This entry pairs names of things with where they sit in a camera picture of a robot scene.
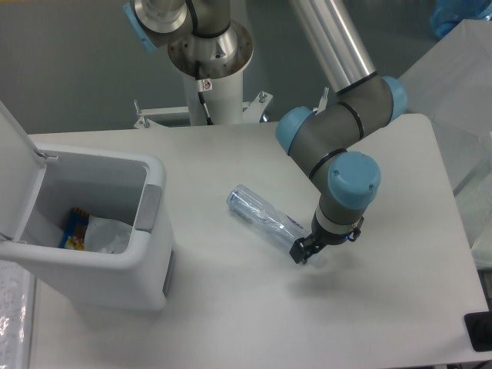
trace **trash bin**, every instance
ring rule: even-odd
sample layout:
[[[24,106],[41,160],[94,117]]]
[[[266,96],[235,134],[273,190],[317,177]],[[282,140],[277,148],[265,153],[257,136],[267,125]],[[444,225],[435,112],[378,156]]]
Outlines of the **trash bin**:
[[[148,155],[64,145],[36,147],[0,102],[0,259],[73,301],[164,307],[174,235],[165,170]],[[59,248],[73,207],[132,224],[120,254]]]

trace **white panel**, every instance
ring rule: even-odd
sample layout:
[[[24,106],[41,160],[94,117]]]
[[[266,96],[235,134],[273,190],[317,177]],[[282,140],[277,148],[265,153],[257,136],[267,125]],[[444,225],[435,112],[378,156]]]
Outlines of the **white panel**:
[[[34,144],[0,101],[0,232],[18,237],[44,174]]]

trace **metal pole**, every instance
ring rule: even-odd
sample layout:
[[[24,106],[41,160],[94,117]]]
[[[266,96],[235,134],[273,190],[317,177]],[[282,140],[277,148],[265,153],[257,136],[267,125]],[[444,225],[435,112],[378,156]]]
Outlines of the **metal pole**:
[[[291,0],[321,67],[336,92],[376,72],[339,0]]]

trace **white table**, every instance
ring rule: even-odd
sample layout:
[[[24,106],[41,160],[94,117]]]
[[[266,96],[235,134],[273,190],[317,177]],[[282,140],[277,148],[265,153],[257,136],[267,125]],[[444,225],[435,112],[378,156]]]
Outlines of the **white table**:
[[[309,225],[319,194],[274,124],[38,135],[158,156],[177,244],[168,305],[73,305],[38,284],[31,368],[383,368],[481,361],[463,316],[486,302],[430,122],[405,115],[352,149],[381,167],[354,244],[296,265],[231,214],[242,183]]]

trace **plastic bottle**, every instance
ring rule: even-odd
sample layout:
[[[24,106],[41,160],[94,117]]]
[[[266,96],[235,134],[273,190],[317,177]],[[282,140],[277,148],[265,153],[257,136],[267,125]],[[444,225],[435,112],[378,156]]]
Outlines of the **plastic bottle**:
[[[492,19],[491,0],[437,0],[430,27],[439,38],[447,35],[463,19]]]
[[[277,243],[291,249],[299,238],[306,238],[310,231],[294,219],[274,208],[272,204],[244,185],[238,185],[228,196],[229,209],[254,228],[270,235]]]

